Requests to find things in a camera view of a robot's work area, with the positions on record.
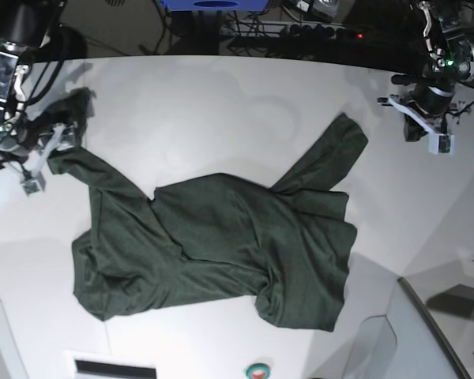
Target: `wrinkled fabric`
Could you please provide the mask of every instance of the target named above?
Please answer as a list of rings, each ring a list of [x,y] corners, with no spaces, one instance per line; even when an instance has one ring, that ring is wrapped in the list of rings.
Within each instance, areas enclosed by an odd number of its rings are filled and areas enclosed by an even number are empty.
[[[92,227],[73,243],[75,296],[105,321],[256,295],[271,324],[332,331],[356,229],[344,221],[348,195],[329,190],[366,144],[341,115],[272,188],[213,174],[158,188],[152,201],[83,148],[51,157],[55,174],[89,186]]]

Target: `table surface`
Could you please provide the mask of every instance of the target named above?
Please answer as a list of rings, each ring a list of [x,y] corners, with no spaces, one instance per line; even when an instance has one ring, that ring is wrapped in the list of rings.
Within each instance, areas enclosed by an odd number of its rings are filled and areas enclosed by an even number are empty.
[[[70,351],[150,362],[162,379],[216,378],[218,370],[242,377],[257,361],[274,366],[276,378],[340,375],[361,321],[386,312],[397,277],[474,175],[474,110],[456,129],[455,156],[434,156],[427,140],[405,143],[402,117],[376,104],[396,92],[390,76],[260,58],[67,62],[39,108],[73,88],[90,87],[88,150],[151,197],[157,186],[215,172],[271,186],[339,113],[347,113],[369,145],[335,190],[349,192],[346,219],[359,234],[347,304],[334,333],[274,328],[248,297],[103,324],[71,295],[70,244],[89,228],[87,188],[44,170],[46,192],[26,198],[17,177],[0,171],[0,298],[30,376],[68,377],[63,357]],[[473,96],[461,88],[457,98]]]

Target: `dark green t-shirt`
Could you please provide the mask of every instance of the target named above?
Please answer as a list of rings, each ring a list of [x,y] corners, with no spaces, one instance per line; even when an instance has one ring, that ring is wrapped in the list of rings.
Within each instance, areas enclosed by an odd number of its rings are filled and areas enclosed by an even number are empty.
[[[74,294],[103,321],[256,295],[276,326],[333,330],[356,229],[344,222],[348,195],[329,190],[366,144],[341,115],[270,189],[214,174],[158,188],[152,201],[83,148],[53,156],[55,174],[89,186],[92,228],[73,243]]]

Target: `white table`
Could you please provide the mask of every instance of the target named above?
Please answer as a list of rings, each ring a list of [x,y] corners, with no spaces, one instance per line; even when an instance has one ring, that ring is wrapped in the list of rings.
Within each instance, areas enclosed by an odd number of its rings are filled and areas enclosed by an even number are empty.
[[[105,325],[71,295],[70,243],[89,226],[87,188],[45,170],[46,193],[27,199],[17,178],[0,172],[0,298],[30,377],[70,377],[67,351],[149,362],[161,379],[242,378],[255,362],[273,366],[275,379],[340,375],[361,321],[386,312],[396,278],[474,175],[474,111],[457,133],[457,154],[431,155],[427,141],[405,143],[402,117],[376,104],[396,91],[390,75],[260,58],[67,63],[40,106],[89,86],[96,98],[88,149],[149,195],[218,171],[270,186],[346,112],[370,140],[337,186],[350,193],[347,220],[359,236],[334,333],[275,328],[248,297]],[[459,96],[471,99],[474,91]]]

